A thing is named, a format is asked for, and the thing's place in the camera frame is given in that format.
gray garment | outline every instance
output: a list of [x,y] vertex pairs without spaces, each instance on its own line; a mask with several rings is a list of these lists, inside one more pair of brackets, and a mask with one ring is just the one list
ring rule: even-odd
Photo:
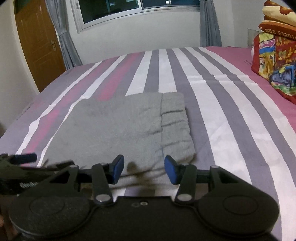
[[84,168],[125,157],[120,185],[169,183],[164,157],[179,163],[195,150],[183,94],[141,93],[106,102],[79,102],[53,138],[48,164],[72,159]]
[[82,65],[73,41],[67,31],[67,9],[65,0],[45,0],[50,19],[59,36],[66,69]]
[[200,0],[200,46],[222,46],[213,0]]

curtain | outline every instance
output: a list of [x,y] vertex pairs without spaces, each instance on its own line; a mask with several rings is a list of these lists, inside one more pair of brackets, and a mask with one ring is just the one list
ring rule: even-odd
[[66,69],[82,65],[69,32],[65,0],[45,0],[50,19],[57,31]]
[[222,46],[213,0],[200,0],[200,46]]

bed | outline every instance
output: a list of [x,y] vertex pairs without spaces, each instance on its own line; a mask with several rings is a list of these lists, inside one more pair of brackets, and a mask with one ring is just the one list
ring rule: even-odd
[[[199,169],[219,165],[271,195],[280,206],[273,234],[296,238],[296,105],[251,71],[250,49],[180,48],[132,53],[70,69],[40,93],[0,139],[0,153],[49,143],[80,98],[106,101],[142,92],[181,92]],[[113,194],[130,195],[130,188]],[[151,190],[171,195],[176,188]]]

brown door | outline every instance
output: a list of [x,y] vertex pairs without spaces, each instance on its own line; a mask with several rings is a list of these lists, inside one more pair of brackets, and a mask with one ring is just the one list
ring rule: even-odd
[[45,1],[30,0],[15,19],[26,61],[41,92],[66,70]]

white window frame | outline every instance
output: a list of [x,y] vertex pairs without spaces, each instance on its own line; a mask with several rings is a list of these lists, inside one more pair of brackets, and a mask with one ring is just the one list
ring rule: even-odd
[[143,9],[141,0],[136,0],[136,1],[138,2],[138,5],[139,5],[139,8],[137,8],[137,9],[131,9],[131,10],[123,11],[123,12],[113,13],[113,14],[98,18],[96,20],[93,20],[91,22],[84,23],[83,19],[82,19],[81,10],[80,10],[79,0],[70,0],[77,32],[80,33],[81,31],[83,31],[93,25],[103,23],[103,22],[106,22],[111,19],[132,15],[132,14],[139,14],[139,13],[145,13],[145,12],[151,12],[151,11],[158,11],[158,10],[169,10],[169,9],[199,10],[198,6],[186,6],[186,5],[152,7],[152,8]]

